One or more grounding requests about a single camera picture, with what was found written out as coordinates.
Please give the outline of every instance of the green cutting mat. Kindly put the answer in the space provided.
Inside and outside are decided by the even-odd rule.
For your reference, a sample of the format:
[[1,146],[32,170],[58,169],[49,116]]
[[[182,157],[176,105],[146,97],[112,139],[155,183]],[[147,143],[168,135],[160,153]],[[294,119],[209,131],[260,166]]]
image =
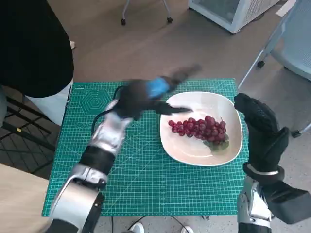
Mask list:
[[[77,163],[90,136],[91,124],[123,82],[74,83],[59,137],[55,161],[42,211],[51,203]],[[236,95],[234,79],[191,80],[173,94],[208,91]],[[243,122],[243,146],[229,164],[203,167],[173,160],[164,151],[159,134],[160,116],[148,111],[127,129],[124,145],[109,174],[104,191],[103,216],[228,215],[237,212],[242,189],[242,163],[247,160],[247,135]]]

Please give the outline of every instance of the square white plate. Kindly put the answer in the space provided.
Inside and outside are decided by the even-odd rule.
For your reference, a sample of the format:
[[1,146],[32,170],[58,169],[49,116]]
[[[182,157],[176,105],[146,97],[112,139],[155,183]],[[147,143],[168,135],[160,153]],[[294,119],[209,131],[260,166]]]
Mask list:
[[[242,147],[241,119],[234,104],[226,97],[210,92],[184,92],[176,94],[167,100],[171,106],[189,107],[191,113],[162,115],[160,120],[160,135],[165,151],[175,160],[182,163],[199,166],[216,166],[229,163],[240,153]],[[174,122],[204,119],[206,115],[220,122],[226,122],[226,134],[229,136],[229,146],[220,151],[212,152],[203,141],[195,137],[181,137],[172,133],[168,125]]]

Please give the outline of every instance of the floor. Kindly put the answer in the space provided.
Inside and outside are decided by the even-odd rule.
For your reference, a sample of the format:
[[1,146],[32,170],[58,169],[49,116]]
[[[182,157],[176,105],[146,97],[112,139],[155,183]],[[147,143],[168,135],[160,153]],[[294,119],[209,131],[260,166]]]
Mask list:
[[[120,24],[125,1],[50,0],[74,49],[75,81],[151,79],[191,63],[200,63],[198,77],[235,77],[240,82],[257,52],[279,22],[277,6],[262,19],[231,35],[198,13],[187,9],[187,0],[169,0],[173,23],[166,24],[160,0],[132,1],[127,25]],[[254,70],[240,89],[268,104],[282,126],[299,129],[311,120],[308,110],[311,83],[268,58],[262,70]],[[311,191],[311,132],[292,139],[282,156],[285,181]],[[126,230],[138,217],[115,217],[114,232]],[[237,232],[236,216],[179,216],[195,233]],[[170,217],[142,220],[148,233],[178,233],[181,227]],[[311,220],[287,226],[272,223],[274,233],[309,232]],[[97,233],[110,233],[110,218],[99,220]]]

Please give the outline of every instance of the black cable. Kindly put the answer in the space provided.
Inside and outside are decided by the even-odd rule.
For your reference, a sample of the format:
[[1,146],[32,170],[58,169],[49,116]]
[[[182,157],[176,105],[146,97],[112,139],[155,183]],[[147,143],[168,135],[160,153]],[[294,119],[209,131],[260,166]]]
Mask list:
[[99,113],[93,120],[93,123],[92,123],[92,127],[91,127],[91,133],[93,134],[94,131],[95,131],[95,124],[96,122],[98,121],[98,119],[104,115],[106,115],[107,113],[111,112],[112,109],[109,109],[109,110],[106,110],[106,111],[103,111],[102,113]]
[[185,230],[187,233],[190,233],[187,228],[184,226],[184,224],[182,224],[177,218],[175,218],[174,216],[170,216],[171,218],[175,219]]
[[140,219],[138,219],[137,221],[135,221],[127,230],[129,231],[131,229],[131,227],[133,227],[136,223],[138,223],[139,221],[141,221],[144,217],[146,216],[143,216],[141,217]]
[[113,217],[111,216],[111,233],[113,233]]
[[[141,221],[143,218],[145,218],[146,216],[141,217],[140,219],[136,220],[127,230],[129,231],[131,229],[131,227],[133,227],[136,223],[138,223],[139,221]],[[180,226],[182,226],[182,228],[184,228],[186,230],[187,233],[190,233],[187,228],[185,227],[184,224],[182,224],[177,218],[175,218],[174,216],[170,216],[171,218],[175,219]]]
[[[112,99],[114,100],[117,96],[117,93],[118,91],[123,88],[124,86],[118,86],[117,89],[115,90],[115,93],[113,94],[113,97]],[[94,120],[93,120],[93,123],[92,123],[92,127],[91,127],[91,134],[94,133],[95,131],[95,125],[96,125],[96,122],[98,121],[98,119],[104,115],[106,115],[107,113],[111,112],[112,109],[109,109],[109,110],[106,110],[106,111],[103,111],[102,113],[99,113],[97,116],[95,116]]]
[[113,97],[112,97],[113,100],[116,98],[118,91],[119,91],[121,88],[123,88],[123,87],[124,87],[124,86],[118,86],[118,87],[117,87],[117,89],[115,90],[115,93],[113,94]]

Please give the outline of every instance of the black robotic glove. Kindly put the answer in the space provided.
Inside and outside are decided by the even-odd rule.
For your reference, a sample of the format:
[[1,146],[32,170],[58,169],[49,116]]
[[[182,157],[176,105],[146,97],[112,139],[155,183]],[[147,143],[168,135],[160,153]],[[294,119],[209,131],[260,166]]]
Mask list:
[[288,146],[289,129],[279,130],[275,113],[266,104],[243,93],[234,101],[235,108],[245,116],[249,132],[249,159],[243,166],[244,171],[257,181],[264,179],[262,182],[273,183],[282,180],[284,170],[278,163]]
[[119,101],[114,106],[114,110],[121,118],[130,117],[134,120],[138,120],[144,110],[155,110],[159,114],[166,115],[191,111],[188,108],[173,108],[159,100],[200,69],[199,65],[192,65],[173,72],[169,77],[158,76],[153,80],[132,80],[121,88]]

